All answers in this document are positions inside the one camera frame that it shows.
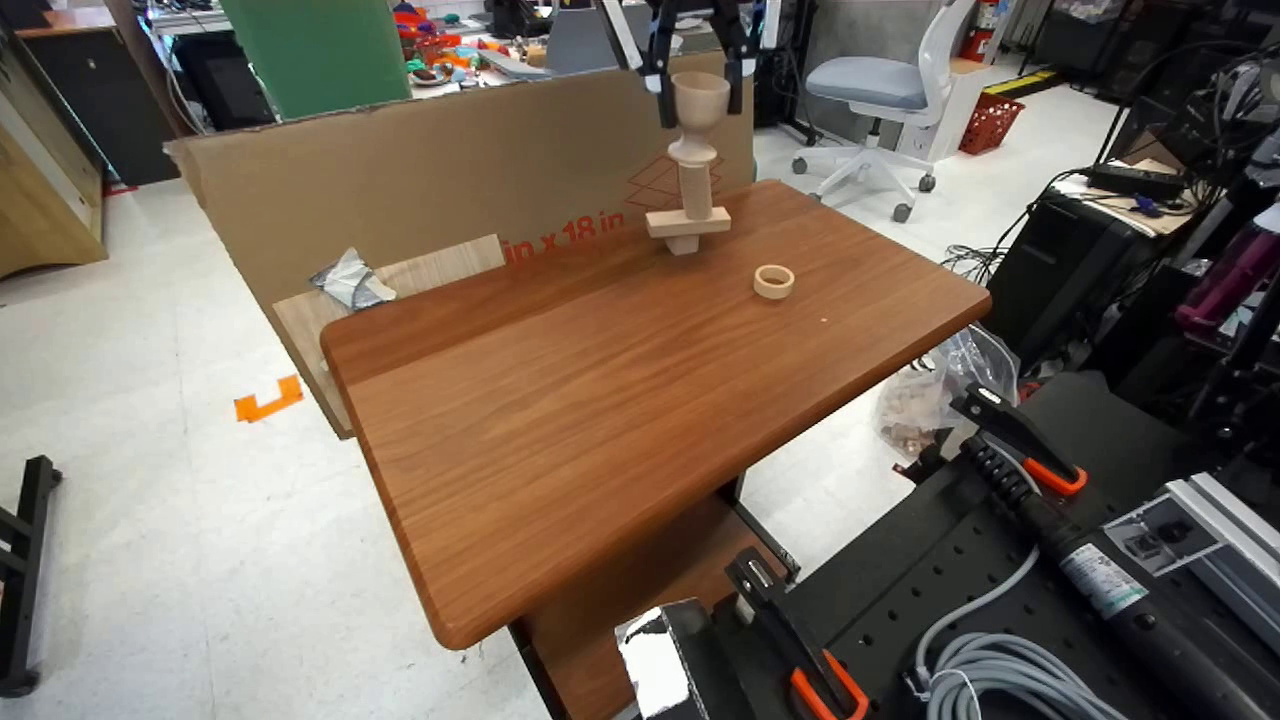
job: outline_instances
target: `black bracket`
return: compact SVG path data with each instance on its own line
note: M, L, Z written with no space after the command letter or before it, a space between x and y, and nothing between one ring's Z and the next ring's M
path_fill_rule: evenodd
M28 645L35 620L48 494L59 479L65 478L48 457L32 457L18 516L0 509L0 542L10 546L0 551L0 696L28 696L42 684L42 672L28 666Z
M658 93L658 113L666 130L678 130L678 89L673 89L673 38L683 13L713 13L715 42L723 47L729 113L745 109L745 65L759 56L759 13L745 31L735 0L651 0L651 31L639 59L649 93Z

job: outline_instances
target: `wooden table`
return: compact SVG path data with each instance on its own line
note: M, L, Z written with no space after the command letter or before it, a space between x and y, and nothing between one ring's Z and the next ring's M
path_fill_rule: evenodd
M785 186L729 214L702 256L599 241L329 325L448 648L550 606L987 308ZM753 298L769 261L800 278L785 304Z

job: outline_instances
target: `orange tape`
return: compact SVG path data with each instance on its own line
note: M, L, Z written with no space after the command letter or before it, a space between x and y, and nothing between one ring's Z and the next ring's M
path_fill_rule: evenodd
M290 406L303 402L303 386L297 376L279 376L279 396L262 406L255 396L236 396L236 420L255 425L264 418L286 411Z

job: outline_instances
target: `wooden ring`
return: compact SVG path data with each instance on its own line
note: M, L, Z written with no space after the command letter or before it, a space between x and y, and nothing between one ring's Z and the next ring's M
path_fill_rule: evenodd
M758 298L766 302L790 302L798 287L798 273L790 266L759 266L758 268Z

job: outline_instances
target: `black box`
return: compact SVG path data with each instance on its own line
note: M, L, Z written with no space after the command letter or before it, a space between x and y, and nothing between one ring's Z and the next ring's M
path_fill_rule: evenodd
M1156 261L1142 230L1046 187L1030 224L987 280L986 320L1025 369L1094 337L1120 287Z

